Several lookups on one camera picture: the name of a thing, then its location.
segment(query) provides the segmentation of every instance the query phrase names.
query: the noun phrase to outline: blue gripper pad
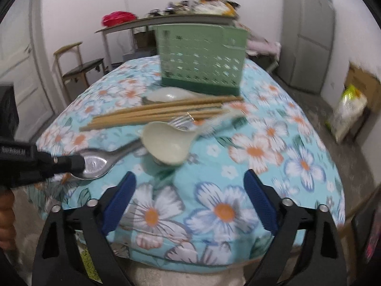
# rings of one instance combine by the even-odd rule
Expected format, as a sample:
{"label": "blue gripper pad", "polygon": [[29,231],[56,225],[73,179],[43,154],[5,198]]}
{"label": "blue gripper pad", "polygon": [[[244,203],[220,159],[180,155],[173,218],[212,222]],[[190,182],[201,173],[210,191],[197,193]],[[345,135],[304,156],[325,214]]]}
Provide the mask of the blue gripper pad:
{"label": "blue gripper pad", "polygon": [[258,214],[263,227],[275,236],[279,229],[277,211],[273,203],[266,195],[266,192],[263,189],[264,185],[257,177],[257,175],[249,170],[246,171],[243,177],[243,186],[255,208],[255,211]]}
{"label": "blue gripper pad", "polygon": [[116,188],[118,188],[118,190],[103,211],[102,233],[104,236],[107,236],[109,232],[116,229],[134,195],[136,189],[136,177],[134,173],[127,172]]}

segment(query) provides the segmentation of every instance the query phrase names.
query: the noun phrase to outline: bag on floor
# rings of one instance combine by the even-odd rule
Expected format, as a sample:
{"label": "bag on floor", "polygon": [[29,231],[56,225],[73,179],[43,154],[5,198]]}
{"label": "bag on floor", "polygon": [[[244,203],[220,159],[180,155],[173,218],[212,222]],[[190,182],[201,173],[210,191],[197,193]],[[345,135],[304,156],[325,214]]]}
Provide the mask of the bag on floor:
{"label": "bag on floor", "polygon": [[355,86],[350,85],[325,125],[339,144],[363,113],[367,100]]}

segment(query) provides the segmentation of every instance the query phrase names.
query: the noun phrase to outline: metal screw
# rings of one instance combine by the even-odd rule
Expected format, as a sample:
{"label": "metal screw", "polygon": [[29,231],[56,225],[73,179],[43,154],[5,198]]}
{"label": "metal screw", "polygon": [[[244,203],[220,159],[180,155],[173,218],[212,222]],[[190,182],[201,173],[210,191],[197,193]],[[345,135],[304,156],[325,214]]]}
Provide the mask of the metal screw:
{"label": "metal screw", "polygon": [[319,210],[324,212],[324,213],[327,213],[330,209],[325,204],[321,204],[321,205],[319,205]]}
{"label": "metal screw", "polygon": [[89,201],[87,201],[86,205],[89,206],[89,207],[94,207],[98,204],[98,200],[97,199],[90,199]]}
{"label": "metal screw", "polygon": [[61,206],[58,205],[58,204],[54,205],[54,206],[51,208],[51,211],[52,211],[53,213],[57,213],[57,212],[59,212],[60,210],[61,210]]}
{"label": "metal screw", "polygon": [[292,201],[290,198],[282,199],[282,203],[285,206],[293,206],[294,205],[294,201]]}

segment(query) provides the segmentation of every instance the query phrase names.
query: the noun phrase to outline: chair seat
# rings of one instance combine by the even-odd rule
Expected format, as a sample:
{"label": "chair seat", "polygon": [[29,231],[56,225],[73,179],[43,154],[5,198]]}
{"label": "chair seat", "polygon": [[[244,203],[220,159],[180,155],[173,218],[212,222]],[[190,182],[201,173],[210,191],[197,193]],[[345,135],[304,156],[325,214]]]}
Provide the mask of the chair seat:
{"label": "chair seat", "polygon": [[103,58],[95,59],[89,62],[86,62],[80,66],[77,66],[76,68],[70,70],[69,72],[65,73],[62,76],[62,79],[75,77],[76,75],[79,75],[83,72],[89,72],[90,70],[94,69],[96,66],[99,66],[103,62]]}

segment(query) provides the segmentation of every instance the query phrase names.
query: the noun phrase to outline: plastic bag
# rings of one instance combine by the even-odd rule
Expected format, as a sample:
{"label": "plastic bag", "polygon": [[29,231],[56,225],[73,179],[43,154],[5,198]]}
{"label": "plastic bag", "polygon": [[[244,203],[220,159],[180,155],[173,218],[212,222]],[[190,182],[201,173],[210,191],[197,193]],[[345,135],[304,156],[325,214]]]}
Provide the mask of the plastic bag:
{"label": "plastic bag", "polygon": [[132,13],[122,11],[113,12],[109,15],[103,16],[102,26],[111,27],[135,19],[137,19],[137,17]]}
{"label": "plastic bag", "polygon": [[350,85],[344,91],[338,106],[325,123],[338,144],[359,119],[366,103],[366,97],[355,86]]}

